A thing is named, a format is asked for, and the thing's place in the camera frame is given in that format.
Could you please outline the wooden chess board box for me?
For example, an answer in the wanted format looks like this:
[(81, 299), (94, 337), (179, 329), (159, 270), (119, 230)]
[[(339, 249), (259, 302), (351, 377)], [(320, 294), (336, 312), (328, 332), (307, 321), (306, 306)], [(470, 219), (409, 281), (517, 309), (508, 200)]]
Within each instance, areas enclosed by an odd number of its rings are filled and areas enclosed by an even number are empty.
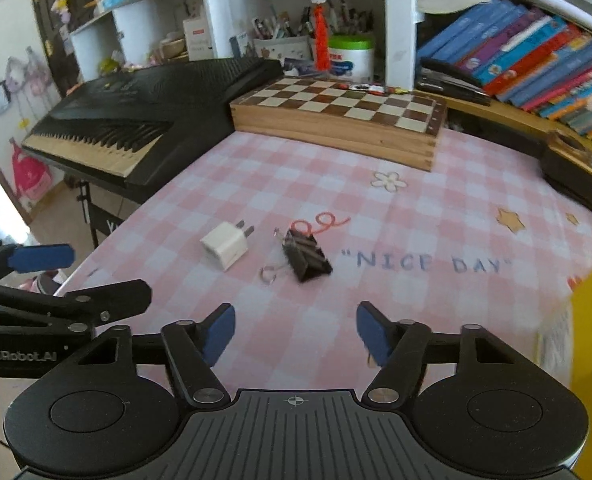
[(377, 93), (332, 80), (283, 77), (230, 104), (238, 131), (434, 166), (447, 104), (422, 93)]

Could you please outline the green lid white jar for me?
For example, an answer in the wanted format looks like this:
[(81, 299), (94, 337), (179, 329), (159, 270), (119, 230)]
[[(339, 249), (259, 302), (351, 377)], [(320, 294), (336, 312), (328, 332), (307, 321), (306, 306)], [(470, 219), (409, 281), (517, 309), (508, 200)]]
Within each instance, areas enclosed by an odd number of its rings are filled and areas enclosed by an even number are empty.
[(328, 38), (330, 75), (365, 84), (373, 79), (375, 39), (372, 35), (335, 35)]

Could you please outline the black stapler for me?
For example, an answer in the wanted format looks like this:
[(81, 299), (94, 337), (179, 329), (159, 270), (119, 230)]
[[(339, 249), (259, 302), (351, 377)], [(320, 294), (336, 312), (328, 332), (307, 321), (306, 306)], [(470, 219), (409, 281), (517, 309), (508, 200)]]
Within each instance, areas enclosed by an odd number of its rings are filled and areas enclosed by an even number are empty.
[(415, 89), (489, 106), (482, 84), (465, 70), (433, 58), (421, 58), (415, 70)]

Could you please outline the white charger plug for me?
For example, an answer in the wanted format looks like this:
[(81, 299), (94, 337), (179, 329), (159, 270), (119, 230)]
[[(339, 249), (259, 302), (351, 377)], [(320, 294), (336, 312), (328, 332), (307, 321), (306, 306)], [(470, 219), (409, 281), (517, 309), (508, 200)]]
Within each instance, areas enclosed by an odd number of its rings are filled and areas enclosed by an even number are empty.
[(218, 267), (229, 270), (248, 252), (247, 239), (255, 231), (254, 226), (246, 226), (244, 221), (237, 224), (223, 221), (212, 229), (201, 240), (204, 252)]

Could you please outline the red hanging tassel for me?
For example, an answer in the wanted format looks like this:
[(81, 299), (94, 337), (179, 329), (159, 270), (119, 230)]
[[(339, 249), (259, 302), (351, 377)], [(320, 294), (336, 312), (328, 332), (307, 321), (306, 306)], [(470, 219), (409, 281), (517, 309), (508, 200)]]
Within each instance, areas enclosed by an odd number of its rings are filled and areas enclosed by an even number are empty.
[(314, 19), (314, 50), (316, 50), (316, 67), (320, 72), (328, 72), (331, 68), (328, 55), (328, 25), (325, 21), (324, 7), (328, 0), (310, 0)]

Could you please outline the white pen holder box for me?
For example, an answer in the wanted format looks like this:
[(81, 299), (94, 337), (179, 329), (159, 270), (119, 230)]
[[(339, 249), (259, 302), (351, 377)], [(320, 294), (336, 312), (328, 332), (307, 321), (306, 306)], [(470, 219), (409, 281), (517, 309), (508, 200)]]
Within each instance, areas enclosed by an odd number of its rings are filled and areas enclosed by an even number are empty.
[(306, 36), (284, 37), (278, 39), (255, 39), (253, 42), (256, 55), (281, 63), (287, 58), (311, 61), (310, 38)]

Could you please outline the black electronic keyboard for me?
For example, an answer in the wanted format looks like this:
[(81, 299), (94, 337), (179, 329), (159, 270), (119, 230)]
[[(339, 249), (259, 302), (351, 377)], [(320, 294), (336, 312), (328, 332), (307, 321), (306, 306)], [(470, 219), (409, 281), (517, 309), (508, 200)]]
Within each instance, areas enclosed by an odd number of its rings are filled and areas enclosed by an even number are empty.
[(234, 100), (282, 73), (273, 60), (217, 58), (111, 74), (62, 99), (22, 147), (142, 204), (230, 136)]

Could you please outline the row of colourful books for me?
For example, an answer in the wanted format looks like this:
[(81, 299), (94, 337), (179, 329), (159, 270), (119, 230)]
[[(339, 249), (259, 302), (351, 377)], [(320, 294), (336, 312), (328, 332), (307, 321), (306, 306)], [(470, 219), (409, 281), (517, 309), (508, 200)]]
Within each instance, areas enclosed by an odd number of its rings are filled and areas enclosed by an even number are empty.
[(517, 0), (477, 3), (426, 18), (416, 67), (421, 58), (455, 65), (491, 102), (559, 122), (592, 142), (592, 32), (567, 18)]

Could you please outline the black binder clip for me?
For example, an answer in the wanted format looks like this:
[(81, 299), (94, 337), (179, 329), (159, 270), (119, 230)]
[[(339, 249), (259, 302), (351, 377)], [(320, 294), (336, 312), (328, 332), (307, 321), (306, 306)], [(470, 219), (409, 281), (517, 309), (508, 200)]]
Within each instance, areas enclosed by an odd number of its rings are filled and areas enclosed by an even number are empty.
[(285, 262), (260, 269), (259, 277), (264, 284), (273, 284), (280, 271), (286, 268), (290, 268), (300, 284), (332, 274), (332, 264), (313, 235), (292, 229), (285, 232), (275, 229), (274, 237), (280, 242)]

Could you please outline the pink checkered tablecloth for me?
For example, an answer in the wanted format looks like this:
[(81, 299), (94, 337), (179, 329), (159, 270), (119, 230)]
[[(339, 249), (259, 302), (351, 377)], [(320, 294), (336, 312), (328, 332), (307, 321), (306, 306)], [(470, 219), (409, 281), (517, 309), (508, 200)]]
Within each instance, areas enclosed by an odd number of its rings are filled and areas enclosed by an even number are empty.
[[(223, 221), (255, 227), (226, 271), (200, 244)], [(260, 269), (285, 262), (275, 229), (313, 235), (332, 274), (300, 284), (286, 268), (264, 284)], [(541, 321), (591, 269), (592, 213), (508, 148), (446, 130), (423, 172), (238, 132), (134, 212), (66, 288), (146, 281), (138, 334), (233, 304), (215, 368), (231, 390), (362, 390), (374, 371), (359, 302), (436, 332), (479, 324), (531, 354)]]

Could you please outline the dark wooden tray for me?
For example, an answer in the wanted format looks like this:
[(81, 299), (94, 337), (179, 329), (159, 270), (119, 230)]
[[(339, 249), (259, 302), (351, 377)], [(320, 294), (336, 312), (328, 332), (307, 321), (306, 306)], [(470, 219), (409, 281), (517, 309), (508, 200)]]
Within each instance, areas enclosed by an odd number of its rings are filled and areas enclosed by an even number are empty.
[(539, 160), (544, 180), (554, 190), (592, 212), (592, 151), (560, 130), (548, 134)]

